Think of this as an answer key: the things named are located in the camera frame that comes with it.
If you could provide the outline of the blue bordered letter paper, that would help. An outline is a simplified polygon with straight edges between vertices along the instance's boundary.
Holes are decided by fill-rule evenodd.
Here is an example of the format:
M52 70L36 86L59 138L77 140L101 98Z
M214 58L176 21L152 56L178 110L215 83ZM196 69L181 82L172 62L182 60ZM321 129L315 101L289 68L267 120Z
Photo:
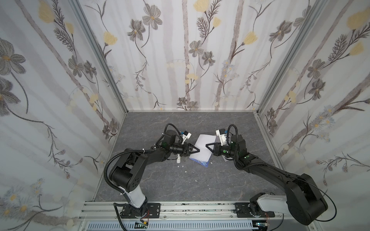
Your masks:
M195 144L195 147L199 149L198 153L191 154L189 158L204 167L208 167L209 161L212 155L206 144L214 143L216 141L216 136L201 134Z

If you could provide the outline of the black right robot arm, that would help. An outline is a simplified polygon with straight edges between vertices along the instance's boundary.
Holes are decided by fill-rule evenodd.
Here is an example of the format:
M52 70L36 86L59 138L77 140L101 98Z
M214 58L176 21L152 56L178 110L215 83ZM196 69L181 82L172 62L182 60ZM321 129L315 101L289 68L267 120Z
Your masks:
M309 175L289 173L265 162L247 151L241 135L233 135L230 143L215 142L205 146L214 156L231 158L238 170L259 176L284 191L284 196L263 192L252 197L248 205L252 216L277 212L289 214L300 224L309 225L328 209L321 191Z

